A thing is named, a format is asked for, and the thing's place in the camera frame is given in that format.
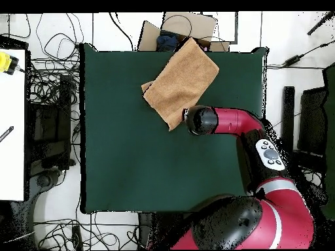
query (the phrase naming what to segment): power cord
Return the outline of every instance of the power cord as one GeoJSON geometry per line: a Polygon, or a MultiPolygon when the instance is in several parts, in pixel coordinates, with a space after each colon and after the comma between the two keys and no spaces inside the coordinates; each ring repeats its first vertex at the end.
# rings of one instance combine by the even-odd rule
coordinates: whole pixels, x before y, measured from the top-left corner
{"type": "Polygon", "coordinates": [[[334,43],[334,42],[335,42],[335,39],[333,41],[328,42],[328,43],[323,43],[323,44],[319,45],[318,47],[315,47],[312,50],[307,51],[304,54],[295,55],[295,56],[287,59],[286,61],[284,61],[281,65],[269,65],[269,67],[271,67],[271,66],[281,66],[280,68],[290,67],[291,65],[294,65],[295,63],[298,63],[308,53],[310,53],[310,52],[312,52],[312,51],[314,51],[318,48],[326,47],[326,46],[328,46],[328,45],[330,45],[331,43],[334,43]]]}

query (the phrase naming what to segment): black border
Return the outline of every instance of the black border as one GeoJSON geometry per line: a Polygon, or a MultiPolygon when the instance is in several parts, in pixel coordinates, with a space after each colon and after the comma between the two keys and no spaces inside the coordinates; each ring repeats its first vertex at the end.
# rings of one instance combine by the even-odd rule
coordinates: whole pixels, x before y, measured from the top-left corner
{"type": "Polygon", "coordinates": [[[17,202],[24,202],[29,199],[29,179],[30,179],[30,138],[32,134],[32,123],[29,121],[28,106],[30,104],[30,87],[31,87],[31,54],[28,50],[29,45],[26,42],[10,39],[8,37],[0,36],[0,48],[8,50],[25,50],[25,82],[24,91],[26,99],[24,101],[24,200],[17,202]]]}
{"type": "Polygon", "coordinates": [[[85,49],[79,44],[80,211],[86,214],[85,49]]]}

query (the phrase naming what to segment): red robot arm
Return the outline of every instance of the red robot arm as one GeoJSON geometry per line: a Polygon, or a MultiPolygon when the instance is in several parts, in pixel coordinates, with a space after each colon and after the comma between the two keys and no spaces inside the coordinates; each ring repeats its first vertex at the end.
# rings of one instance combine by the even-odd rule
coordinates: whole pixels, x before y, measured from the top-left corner
{"type": "Polygon", "coordinates": [[[255,211],[259,209],[260,216],[251,215],[251,206],[240,198],[232,198],[228,201],[229,204],[226,201],[226,204],[222,205],[221,214],[229,218],[229,215],[235,213],[238,220],[232,216],[227,219],[231,222],[225,222],[224,218],[222,221],[213,216],[213,212],[209,212],[198,225],[202,224],[202,228],[205,229],[209,222],[212,233],[215,232],[213,226],[218,229],[216,235],[203,231],[204,235],[199,236],[199,228],[195,228],[195,224],[195,227],[190,228],[170,249],[308,248],[313,240],[313,218],[259,120],[244,110],[203,106],[192,107],[184,111],[183,116],[191,134],[227,133],[238,138],[238,145],[241,146],[240,165],[246,164],[244,168],[249,175],[245,181],[245,189],[253,193],[254,196],[249,199],[254,201],[251,202],[251,205],[254,205],[252,207],[258,205],[255,211]],[[237,222],[248,216],[254,219],[255,226],[249,226],[249,229],[246,229],[249,230],[248,234],[243,234],[243,224],[236,224],[234,227],[235,223],[232,221],[237,222]],[[233,229],[220,229],[222,225],[227,224],[233,226],[233,229]],[[227,243],[228,241],[234,241],[235,244],[227,243]]]}

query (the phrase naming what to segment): green table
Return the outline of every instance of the green table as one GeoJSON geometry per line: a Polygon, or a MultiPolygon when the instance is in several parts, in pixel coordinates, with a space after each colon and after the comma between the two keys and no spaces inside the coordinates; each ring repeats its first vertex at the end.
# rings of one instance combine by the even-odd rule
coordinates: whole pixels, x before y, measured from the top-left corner
{"type": "MultiPolygon", "coordinates": [[[[262,116],[267,52],[207,53],[220,71],[198,104],[262,116]]],[[[233,136],[194,137],[183,124],[169,132],[142,98],[141,85],[172,55],[80,46],[82,212],[186,211],[218,194],[245,194],[233,136]]]]}

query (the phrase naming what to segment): folded cloth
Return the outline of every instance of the folded cloth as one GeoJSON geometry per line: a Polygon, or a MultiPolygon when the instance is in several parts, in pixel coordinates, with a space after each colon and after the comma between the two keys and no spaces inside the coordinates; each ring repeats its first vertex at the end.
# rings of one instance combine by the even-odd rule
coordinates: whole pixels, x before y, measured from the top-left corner
{"type": "Polygon", "coordinates": [[[181,123],[183,109],[196,105],[218,73],[217,65],[189,38],[156,80],[141,86],[143,98],[172,131],[181,123]]]}

